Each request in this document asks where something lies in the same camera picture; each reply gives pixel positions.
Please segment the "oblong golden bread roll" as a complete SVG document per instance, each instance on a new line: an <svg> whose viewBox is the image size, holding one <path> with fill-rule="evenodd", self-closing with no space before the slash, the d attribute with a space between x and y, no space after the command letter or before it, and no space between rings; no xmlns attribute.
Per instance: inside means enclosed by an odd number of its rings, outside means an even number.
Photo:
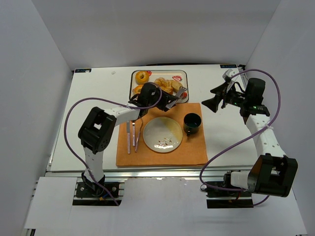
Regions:
<svg viewBox="0 0 315 236"><path fill-rule="evenodd" d="M174 91L174 92L178 92L179 89L180 89L180 87L183 86L180 82L175 81L175 80L172 80L172 81L171 81L171 84L172 84L172 88L173 88L173 91Z"/></svg>

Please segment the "metal serving tongs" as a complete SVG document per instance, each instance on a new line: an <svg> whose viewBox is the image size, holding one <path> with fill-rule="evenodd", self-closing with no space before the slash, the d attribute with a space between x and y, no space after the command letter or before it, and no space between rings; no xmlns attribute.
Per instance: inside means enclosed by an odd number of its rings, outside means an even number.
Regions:
<svg viewBox="0 0 315 236"><path fill-rule="evenodd" d="M179 91L176 93L176 97L177 97L177 99L175 99L174 101L172 101L172 102L169 102L167 105L166 105L166 108L167 109L171 109L173 106L175 106L175 104L176 104L176 102L181 98L181 96L182 96L182 94L184 93L184 92L186 92L187 91L187 88L185 88L185 87L183 87L183 86L180 86L179 87Z"/></svg>

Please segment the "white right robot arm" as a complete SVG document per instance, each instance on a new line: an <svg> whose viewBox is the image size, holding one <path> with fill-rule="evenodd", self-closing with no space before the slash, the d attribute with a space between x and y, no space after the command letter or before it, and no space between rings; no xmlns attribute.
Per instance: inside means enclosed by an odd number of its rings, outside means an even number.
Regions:
<svg viewBox="0 0 315 236"><path fill-rule="evenodd" d="M224 175L222 185L203 182L208 188L287 197L297 169L296 159L289 158L282 150L271 127L273 122L266 106L262 104L265 81L250 78L244 92L238 92L234 82L227 79L210 92L215 96L202 102L213 112L231 104L240 108L240 115L251 133L258 159L249 171L231 171Z"/></svg>

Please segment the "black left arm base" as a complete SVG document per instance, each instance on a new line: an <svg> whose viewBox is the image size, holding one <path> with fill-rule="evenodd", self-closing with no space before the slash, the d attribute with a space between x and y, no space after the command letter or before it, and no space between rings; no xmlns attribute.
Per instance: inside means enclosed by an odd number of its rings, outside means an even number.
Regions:
<svg viewBox="0 0 315 236"><path fill-rule="evenodd" d="M104 182L104 187L110 192L113 198L103 188L96 186L96 191L92 190L82 180L77 181L72 205L73 206L95 206L95 207L117 207L122 202L124 194L124 184L122 182Z"/></svg>

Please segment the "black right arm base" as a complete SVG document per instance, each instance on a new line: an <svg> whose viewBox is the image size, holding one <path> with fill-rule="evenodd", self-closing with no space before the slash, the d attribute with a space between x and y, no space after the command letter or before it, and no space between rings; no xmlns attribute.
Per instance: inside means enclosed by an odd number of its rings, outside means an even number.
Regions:
<svg viewBox="0 0 315 236"><path fill-rule="evenodd" d="M213 185L221 188L238 189L232 186L231 181L232 171L228 171L221 180L206 181L208 185ZM200 190L206 193L206 203L208 209L228 209L228 208L253 208L252 195L248 192L241 191L226 191L213 189L205 184L200 186Z"/></svg>

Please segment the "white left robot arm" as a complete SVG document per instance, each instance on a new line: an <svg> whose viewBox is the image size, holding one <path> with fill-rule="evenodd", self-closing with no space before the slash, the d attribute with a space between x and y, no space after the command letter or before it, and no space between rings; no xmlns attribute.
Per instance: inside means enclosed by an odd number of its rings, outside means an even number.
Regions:
<svg viewBox="0 0 315 236"><path fill-rule="evenodd" d="M106 110L93 107L78 132L88 165L82 174L83 182L93 191L103 185L105 179L102 170L103 151L110 143L115 126L142 118L151 107L167 112L175 106L181 94L181 92L176 95L168 94L157 85L148 82L126 105Z"/></svg>

